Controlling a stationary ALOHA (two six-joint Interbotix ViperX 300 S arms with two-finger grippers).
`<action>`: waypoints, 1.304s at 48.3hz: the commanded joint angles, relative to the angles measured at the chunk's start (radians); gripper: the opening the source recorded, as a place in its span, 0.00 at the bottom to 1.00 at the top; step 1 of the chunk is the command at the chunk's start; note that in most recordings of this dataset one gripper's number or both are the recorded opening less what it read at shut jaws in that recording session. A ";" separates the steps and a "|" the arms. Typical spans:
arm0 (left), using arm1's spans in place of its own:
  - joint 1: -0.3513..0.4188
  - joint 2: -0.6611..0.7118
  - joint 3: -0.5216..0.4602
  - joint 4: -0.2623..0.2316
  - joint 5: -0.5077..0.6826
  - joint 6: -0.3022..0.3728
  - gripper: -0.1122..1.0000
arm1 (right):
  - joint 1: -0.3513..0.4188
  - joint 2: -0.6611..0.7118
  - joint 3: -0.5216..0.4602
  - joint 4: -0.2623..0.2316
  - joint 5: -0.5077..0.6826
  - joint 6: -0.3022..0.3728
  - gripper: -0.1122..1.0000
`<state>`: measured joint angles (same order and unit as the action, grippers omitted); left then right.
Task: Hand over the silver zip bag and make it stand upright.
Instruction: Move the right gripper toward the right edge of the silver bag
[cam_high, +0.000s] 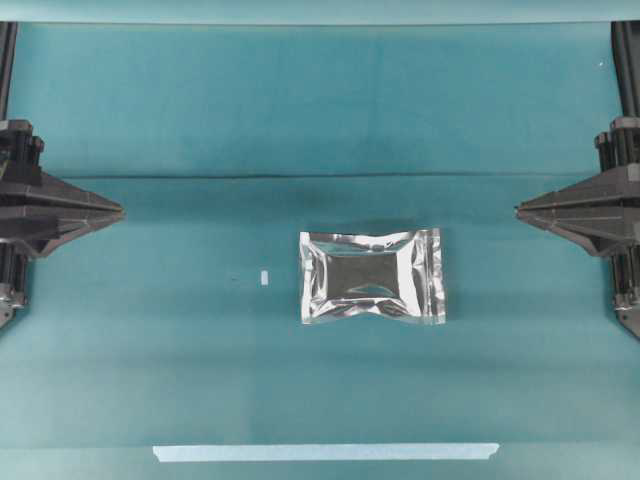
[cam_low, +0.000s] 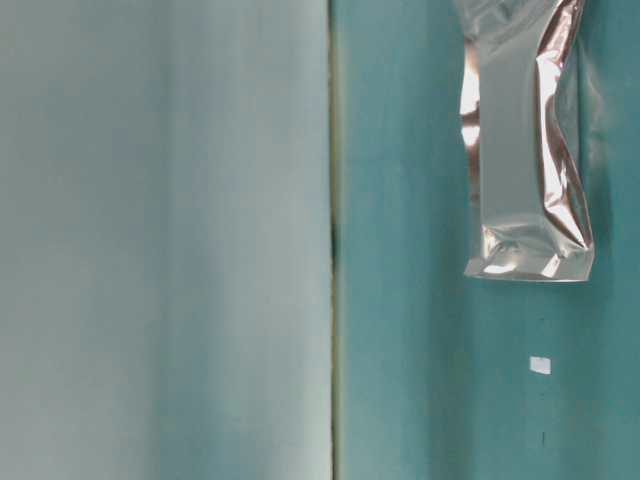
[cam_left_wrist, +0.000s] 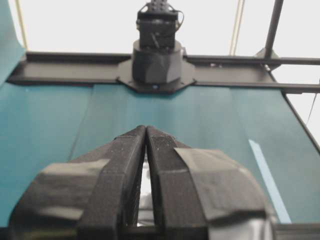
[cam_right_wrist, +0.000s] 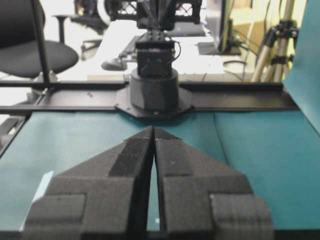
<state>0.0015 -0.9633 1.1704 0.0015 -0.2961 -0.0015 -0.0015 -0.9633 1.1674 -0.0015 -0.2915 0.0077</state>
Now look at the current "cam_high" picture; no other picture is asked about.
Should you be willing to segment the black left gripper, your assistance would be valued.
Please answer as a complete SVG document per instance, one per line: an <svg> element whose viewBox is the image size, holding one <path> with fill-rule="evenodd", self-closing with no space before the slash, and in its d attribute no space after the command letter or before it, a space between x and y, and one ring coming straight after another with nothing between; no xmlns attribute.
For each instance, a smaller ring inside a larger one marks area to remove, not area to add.
<svg viewBox="0 0 640 480"><path fill-rule="evenodd" d="M47 173L39 157L43 140L33 135L27 120L1 121L1 319L12 320L27 304L29 258L45 258L64 244L114 225L125 218L124 208L94 192ZM38 227L26 248L17 240L26 235L25 220L11 220L11 208L27 204L40 213Z"/></svg>

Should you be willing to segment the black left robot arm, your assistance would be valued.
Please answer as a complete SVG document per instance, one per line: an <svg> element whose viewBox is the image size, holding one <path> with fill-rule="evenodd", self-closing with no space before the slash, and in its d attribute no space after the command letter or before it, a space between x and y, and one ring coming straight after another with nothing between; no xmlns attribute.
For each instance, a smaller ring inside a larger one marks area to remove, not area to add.
<svg viewBox="0 0 640 480"><path fill-rule="evenodd" d="M18 24L1 24L1 324L28 303L29 264L121 221L121 205L40 166L44 141L27 120L7 116Z"/></svg>

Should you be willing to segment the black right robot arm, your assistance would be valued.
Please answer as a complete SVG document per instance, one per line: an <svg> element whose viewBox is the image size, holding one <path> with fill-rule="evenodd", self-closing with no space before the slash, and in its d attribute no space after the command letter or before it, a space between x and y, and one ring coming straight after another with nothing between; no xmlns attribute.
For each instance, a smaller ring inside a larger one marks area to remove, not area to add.
<svg viewBox="0 0 640 480"><path fill-rule="evenodd" d="M521 203L520 221L610 260L618 321L639 334L639 22L611 24L622 115L594 138L601 172Z"/></svg>

